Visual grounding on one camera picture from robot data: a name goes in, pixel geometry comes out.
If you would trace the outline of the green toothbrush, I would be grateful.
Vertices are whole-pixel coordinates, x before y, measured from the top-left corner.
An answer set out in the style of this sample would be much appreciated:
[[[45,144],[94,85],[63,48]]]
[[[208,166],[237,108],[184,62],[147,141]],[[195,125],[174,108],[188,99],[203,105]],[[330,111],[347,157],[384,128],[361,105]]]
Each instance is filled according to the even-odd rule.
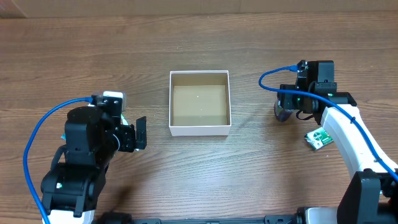
[[[128,122],[127,122],[127,120],[124,118],[123,115],[121,115],[121,121],[122,121],[122,124],[123,124],[123,125],[128,125]]]

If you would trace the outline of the green soap box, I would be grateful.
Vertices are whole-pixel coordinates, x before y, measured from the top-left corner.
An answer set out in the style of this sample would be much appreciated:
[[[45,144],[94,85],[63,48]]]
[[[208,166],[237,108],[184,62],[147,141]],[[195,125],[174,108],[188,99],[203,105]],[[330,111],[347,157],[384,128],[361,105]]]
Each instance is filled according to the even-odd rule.
[[[309,143],[314,151],[317,151],[333,142],[332,137],[322,127],[307,133],[304,136],[304,139]]]

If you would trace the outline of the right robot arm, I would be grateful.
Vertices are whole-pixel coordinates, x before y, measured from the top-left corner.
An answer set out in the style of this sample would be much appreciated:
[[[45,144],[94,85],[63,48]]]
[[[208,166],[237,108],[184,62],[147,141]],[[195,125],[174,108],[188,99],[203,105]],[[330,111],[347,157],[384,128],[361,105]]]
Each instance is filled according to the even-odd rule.
[[[300,61],[286,68],[295,84],[281,84],[275,115],[309,114],[335,142],[351,182],[336,208],[304,208],[302,223],[397,223],[397,163],[379,147],[363,123],[357,103],[338,92],[332,61]]]

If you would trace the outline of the clear foam pump bottle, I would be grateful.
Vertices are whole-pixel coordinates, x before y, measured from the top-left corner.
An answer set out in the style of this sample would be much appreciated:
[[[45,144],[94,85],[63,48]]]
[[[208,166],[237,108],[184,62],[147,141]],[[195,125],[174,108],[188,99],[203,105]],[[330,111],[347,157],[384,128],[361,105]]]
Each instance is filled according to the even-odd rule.
[[[275,101],[275,103],[274,103],[274,114],[275,114],[275,117],[276,117],[276,119],[278,121],[280,121],[280,122],[287,121],[290,118],[290,116],[292,115],[293,112],[294,112],[293,110],[283,109],[281,107],[281,105],[280,105],[280,101],[279,100]]]

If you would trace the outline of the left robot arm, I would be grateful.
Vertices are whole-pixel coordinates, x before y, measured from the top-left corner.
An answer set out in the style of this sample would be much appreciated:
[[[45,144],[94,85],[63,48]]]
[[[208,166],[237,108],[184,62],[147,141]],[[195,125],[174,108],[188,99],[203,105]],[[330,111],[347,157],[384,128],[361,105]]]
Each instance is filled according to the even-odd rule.
[[[68,112],[66,143],[60,146],[42,179],[42,205],[46,216],[54,210],[81,218],[96,209],[106,173],[118,152],[147,146],[147,119],[121,122],[121,110],[82,106]]]

